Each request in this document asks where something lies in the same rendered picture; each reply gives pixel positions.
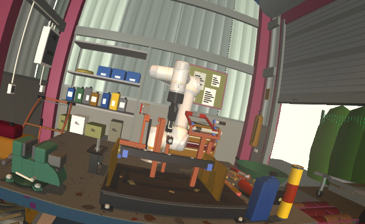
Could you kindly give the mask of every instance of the blue container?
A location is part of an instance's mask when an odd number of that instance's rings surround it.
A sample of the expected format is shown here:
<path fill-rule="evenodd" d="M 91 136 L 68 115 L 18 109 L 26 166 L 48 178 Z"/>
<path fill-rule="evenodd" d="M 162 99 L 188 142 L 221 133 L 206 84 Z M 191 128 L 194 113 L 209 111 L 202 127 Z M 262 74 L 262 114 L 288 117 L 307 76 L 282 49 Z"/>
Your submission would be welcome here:
<path fill-rule="evenodd" d="M 110 78 L 111 74 L 112 74 L 112 68 L 98 66 L 97 75 L 99 75 L 101 77 Z"/>
<path fill-rule="evenodd" d="M 114 69 L 112 69 L 112 76 L 111 77 L 114 78 L 114 79 L 125 80 L 126 79 L 126 71 L 114 68 Z"/>
<path fill-rule="evenodd" d="M 254 183 L 246 211 L 246 218 L 252 222 L 264 221 L 270 216 L 279 188 L 277 173 L 271 171 L 270 175 L 257 178 Z"/>
<path fill-rule="evenodd" d="M 126 81 L 133 82 L 133 83 L 139 83 L 139 79 L 141 78 L 140 73 L 136 72 L 127 72 L 126 74 Z"/>
<path fill-rule="evenodd" d="M 111 100 L 111 93 L 103 93 L 102 94 L 102 100 L 101 100 L 101 107 L 102 108 L 109 108 L 109 101 Z"/>
<path fill-rule="evenodd" d="M 73 101 L 75 99 L 75 88 L 68 88 L 67 101 Z"/>

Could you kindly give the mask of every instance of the workbench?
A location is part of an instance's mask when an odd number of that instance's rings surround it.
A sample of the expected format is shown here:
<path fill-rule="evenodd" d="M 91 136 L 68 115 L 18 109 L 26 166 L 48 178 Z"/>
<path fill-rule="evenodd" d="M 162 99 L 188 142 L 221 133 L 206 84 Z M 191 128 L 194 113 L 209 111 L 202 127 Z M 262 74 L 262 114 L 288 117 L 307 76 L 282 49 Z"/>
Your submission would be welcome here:
<path fill-rule="evenodd" d="M 188 219 L 167 217 L 153 214 L 141 214 L 133 211 L 114 209 L 113 212 L 100 209 L 100 190 L 109 164 L 111 151 L 108 150 L 103 158 L 103 165 L 98 174 L 91 174 L 88 171 L 90 155 L 88 147 L 96 143 L 96 139 L 79 134 L 65 132 L 62 135 L 51 138 L 49 141 L 58 144 L 58 150 L 67 153 L 65 168 L 68 178 L 60 186 L 48 184 L 43 191 L 34 192 L 32 189 L 22 188 L 14 183 L 6 183 L 5 176 L 11 172 L 11 164 L 3 166 L 0 162 L 0 199 L 32 208 L 34 210 L 54 215 L 60 218 L 69 219 L 81 223 L 158 223 L 158 224 L 235 224 L 233 219 Z M 102 141 L 101 145 L 111 149 L 113 142 Z M 151 164 L 137 158 L 133 162 L 136 166 L 150 168 Z M 119 159 L 118 164 L 123 164 L 124 159 Z M 192 168 L 168 164 L 167 172 L 190 174 Z M 246 203 L 248 199 L 241 196 Z M 289 218 L 280 221 L 276 217 L 278 206 L 273 206 L 268 223 L 278 224 L 304 224 L 317 223 L 314 219 L 292 207 Z"/>

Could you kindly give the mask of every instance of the table top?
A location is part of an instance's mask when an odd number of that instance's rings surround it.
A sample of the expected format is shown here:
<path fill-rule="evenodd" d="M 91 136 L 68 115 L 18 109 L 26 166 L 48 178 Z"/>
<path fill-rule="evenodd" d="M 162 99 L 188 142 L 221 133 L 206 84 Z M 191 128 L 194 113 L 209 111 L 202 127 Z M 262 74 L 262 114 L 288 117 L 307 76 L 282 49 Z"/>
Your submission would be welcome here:
<path fill-rule="evenodd" d="M 100 170 L 97 175 L 88 173 L 88 164 L 90 161 L 90 153 L 87 153 L 87 149 L 96 143 L 95 138 L 82 136 L 75 133 L 63 133 L 57 137 L 51 138 L 51 142 L 58 144 L 58 149 L 62 152 L 67 153 L 67 163 L 65 164 L 65 168 L 68 173 L 68 178 L 66 181 L 60 186 L 54 186 L 48 184 L 43 188 L 43 191 L 35 192 L 33 189 L 22 188 L 14 183 L 6 183 L 5 176 L 11 172 L 11 165 L 3 166 L 0 162 L 0 191 L 2 194 L 7 192 L 5 195 L 10 195 L 10 193 L 16 193 L 19 195 L 23 195 L 26 198 L 32 197 L 33 199 L 37 199 L 37 201 L 45 201 L 55 206 L 61 206 L 62 208 L 71 208 L 71 211 L 80 211 L 84 213 L 88 213 L 97 217 L 109 217 L 113 218 L 113 223 L 126 223 L 126 221 L 134 221 L 135 223 L 158 223 L 158 224 L 166 224 L 166 223 L 185 223 L 185 224 L 234 224 L 236 223 L 231 219 L 189 219 L 189 218 L 175 218 L 175 217 L 166 217 L 160 215 L 151 215 L 151 214 L 140 214 L 133 211 L 125 211 L 125 210 L 114 210 L 112 213 L 108 211 L 103 211 L 100 209 L 101 205 L 99 204 L 100 190 L 102 184 L 105 179 L 105 175 L 107 174 L 108 164 L 110 159 L 111 150 L 107 150 L 103 158 L 103 165 L 100 167 Z M 114 145 L 113 142 L 101 141 L 101 145 L 107 146 L 111 149 Z M 128 159 L 119 159 L 118 163 L 126 163 L 134 165 L 150 168 L 151 164 L 146 163 L 140 159 L 129 157 Z M 166 166 L 166 172 L 175 172 L 175 173 L 191 173 L 192 168 L 168 164 Z M 242 195 L 242 200 L 246 203 L 248 199 Z M 273 209 L 270 214 L 269 223 L 278 222 L 279 224 L 301 224 L 301 223 L 316 223 L 314 219 L 310 216 L 306 215 L 299 209 L 292 207 L 289 218 L 286 221 L 280 221 L 276 218 L 276 213 L 278 210 L 278 206 L 273 206 Z M 60 214 L 56 213 L 53 210 L 40 210 L 44 213 L 48 213 L 50 215 L 59 216 L 61 218 L 66 218 L 70 220 L 77 221 L 78 219 L 71 217 L 67 213 Z"/>

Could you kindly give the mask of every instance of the rust stain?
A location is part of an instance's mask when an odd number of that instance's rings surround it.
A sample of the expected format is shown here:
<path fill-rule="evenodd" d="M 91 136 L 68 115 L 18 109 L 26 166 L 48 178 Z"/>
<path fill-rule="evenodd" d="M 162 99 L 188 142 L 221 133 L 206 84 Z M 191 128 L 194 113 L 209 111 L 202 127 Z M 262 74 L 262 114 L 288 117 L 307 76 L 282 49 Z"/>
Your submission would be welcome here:
<path fill-rule="evenodd" d="M 87 209 L 87 210 L 93 210 L 93 209 L 95 209 L 95 207 L 94 206 L 92 206 L 92 205 L 89 205 L 89 204 L 87 204 L 87 205 L 83 205 L 83 206 L 81 206 L 82 208 L 84 208 L 84 209 Z"/>
<path fill-rule="evenodd" d="M 156 218 L 155 218 L 155 217 L 153 217 L 152 215 L 144 215 L 144 218 L 145 218 L 145 220 L 147 220 L 147 221 L 153 221 L 153 220 L 156 220 Z"/>
<path fill-rule="evenodd" d="M 177 223 L 177 224 L 184 224 L 184 221 L 181 219 L 181 218 L 175 218 L 174 221 Z"/>

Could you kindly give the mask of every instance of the green box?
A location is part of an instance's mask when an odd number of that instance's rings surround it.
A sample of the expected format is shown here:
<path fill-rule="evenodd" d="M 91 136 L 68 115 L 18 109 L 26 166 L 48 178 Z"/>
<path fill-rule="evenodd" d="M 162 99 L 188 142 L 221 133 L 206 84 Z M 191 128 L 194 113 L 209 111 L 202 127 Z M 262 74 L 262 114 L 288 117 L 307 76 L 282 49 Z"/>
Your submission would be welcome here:
<path fill-rule="evenodd" d="M 67 114 L 60 115 L 60 119 L 58 121 L 58 129 L 62 130 L 62 127 L 64 126 L 66 118 L 67 118 Z M 71 127 L 71 119 L 72 119 L 72 114 L 69 115 L 67 125 L 65 126 L 65 129 L 64 129 L 65 131 L 68 131 L 69 128 Z"/>
<path fill-rule="evenodd" d="M 32 136 L 26 136 L 23 138 L 18 138 L 13 141 L 13 155 L 14 156 L 22 156 L 22 147 L 24 145 L 25 141 L 30 141 L 35 139 L 35 137 Z"/>
<path fill-rule="evenodd" d="M 84 88 L 76 88 L 75 102 L 81 103 L 83 101 Z"/>
<path fill-rule="evenodd" d="M 102 123 L 89 122 L 86 124 L 84 135 L 93 138 L 102 138 L 105 135 L 105 129 L 106 125 L 103 125 Z"/>
<path fill-rule="evenodd" d="M 45 143 L 38 145 L 34 148 L 34 161 L 38 163 L 47 163 L 48 155 L 57 150 L 57 144 L 54 142 L 46 141 Z"/>

